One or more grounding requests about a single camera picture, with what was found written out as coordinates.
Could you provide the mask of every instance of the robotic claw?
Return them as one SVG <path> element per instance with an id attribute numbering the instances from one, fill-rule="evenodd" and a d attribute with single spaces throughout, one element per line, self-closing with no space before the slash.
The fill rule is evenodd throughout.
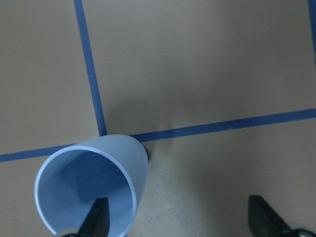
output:
<path id="1" fill-rule="evenodd" d="M 308 230 L 292 230 L 261 196 L 249 196 L 248 224 L 254 237 L 316 237 Z M 107 198 L 97 198 L 77 234 L 63 237 L 107 237 L 110 229 Z"/>

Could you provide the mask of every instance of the tile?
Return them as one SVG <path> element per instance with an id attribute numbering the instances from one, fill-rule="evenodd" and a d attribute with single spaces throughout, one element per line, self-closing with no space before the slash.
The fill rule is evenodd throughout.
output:
<path id="1" fill-rule="evenodd" d="M 98 136 L 72 1 L 0 7 L 0 154 Z"/>
<path id="2" fill-rule="evenodd" d="M 34 182 L 46 157 L 0 163 L 1 236 L 52 237 L 37 212 Z"/>
<path id="3" fill-rule="evenodd" d="M 83 1 L 109 133 L 314 108 L 306 1 Z"/>
<path id="4" fill-rule="evenodd" d="M 144 143 L 149 177 L 129 237 L 245 236 L 247 199 L 315 229 L 316 120 Z"/>

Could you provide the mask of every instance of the metal screw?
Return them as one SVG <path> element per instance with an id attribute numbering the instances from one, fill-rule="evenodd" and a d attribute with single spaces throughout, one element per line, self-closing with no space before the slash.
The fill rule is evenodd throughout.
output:
<path id="1" fill-rule="evenodd" d="M 300 231 L 299 236 L 300 237 L 313 237 L 312 234 L 307 231 Z"/>

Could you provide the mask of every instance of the light blue plastic cup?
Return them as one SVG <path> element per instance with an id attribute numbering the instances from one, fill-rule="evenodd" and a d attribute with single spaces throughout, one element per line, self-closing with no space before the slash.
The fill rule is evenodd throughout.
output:
<path id="1" fill-rule="evenodd" d="M 109 199 L 109 237 L 132 226 L 148 173 L 143 145 L 126 135 L 107 135 L 61 149 L 42 165 L 35 203 L 48 229 L 79 228 L 96 198 Z"/>

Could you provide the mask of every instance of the blue line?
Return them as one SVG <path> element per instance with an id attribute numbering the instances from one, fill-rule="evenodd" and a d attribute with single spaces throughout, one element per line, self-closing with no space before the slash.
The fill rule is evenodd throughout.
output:
<path id="1" fill-rule="evenodd" d="M 191 127 L 175 128 L 158 132 L 142 133 L 132 135 L 132 137 L 136 138 L 140 142 L 148 142 L 161 139 L 197 135 L 209 132 L 227 131 L 246 127 L 263 126 L 274 123 L 314 118 L 316 118 L 316 109 L 310 109 L 275 115 L 266 115 L 254 118 L 243 118 L 225 122 L 216 122 Z"/>
<path id="2" fill-rule="evenodd" d="M 55 153 L 56 151 L 59 151 L 60 149 L 63 149 L 71 145 L 72 144 L 62 145 L 62 146 L 57 146 L 57 147 L 41 148 L 41 149 L 30 150 L 30 151 L 16 152 L 16 153 L 11 153 L 11 154 L 3 154 L 3 155 L 0 155 L 0 162 L 49 156 Z"/>
<path id="3" fill-rule="evenodd" d="M 132 137 L 136 138 L 140 142 L 149 142 L 149 141 L 155 141 L 155 140 L 161 140 L 161 139 L 184 137 L 184 136 L 198 135 L 198 134 L 203 134 L 203 133 L 227 131 L 227 130 L 233 130 L 233 129 L 263 126 L 263 125 L 274 124 L 274 123 L 291 122 L 291 121 L 315 119 L 315 118 L 316 118 L 316 109 L 310 109 L 310 110 L 301 110 L 301 111 L 288 112 L 288 113 L 282 113 L 282 114 L 259 116 L 259 117 L 253 117 L 253 118 L 243 118 L 243 119 L 237 119 L 237 120 L 231 120 L 231 121 L 225 121 L 225 122 L 216 122 L 216 123 L 210 123 L 210 124 L 204 124 L 204 125 L 196 125 L 196 126 L 191 126 L 191 127 L 175 128 L 175 129 L 164 130 L 164 131 L 142 133 L 142 134 L 132 135 Z M 36 150 L 31 150 L 31 151 L 17 152 L 17 153 L 12 153 L 12 154 L 4 154 L 4 155 L 0 155 L 0 162 L 49 156 L 53 154 L 54 152 L 71 145 L 72 144 L 36 149 Z"/>
<path id="4" fill-rule="evenodd" d="M 84 54 L 85 65 L 87 68 L 89 84 L 91 89 L 92 101 L 95 111 L 95 117 L 99 129 L 99 135 L 107 135 L 107 128 L 105 126 L 104 114 L 102 110 L 101 98 L 99 93 L 99 87 L 97 77 L 94 69 L 94 63 L 92 58 L 92 51 L 90 46 L 88 28 L 85 21 L 82 0 L 74 0 L 77 22 L 80 32 L 81 44 Z"/>
<path id="5" fill-rule="evenodd" d="M 314 53 L 316 53 L 316 0 L 309 0 L 308 7 L 310 10 L 310 21 L 311 21 Z"/>

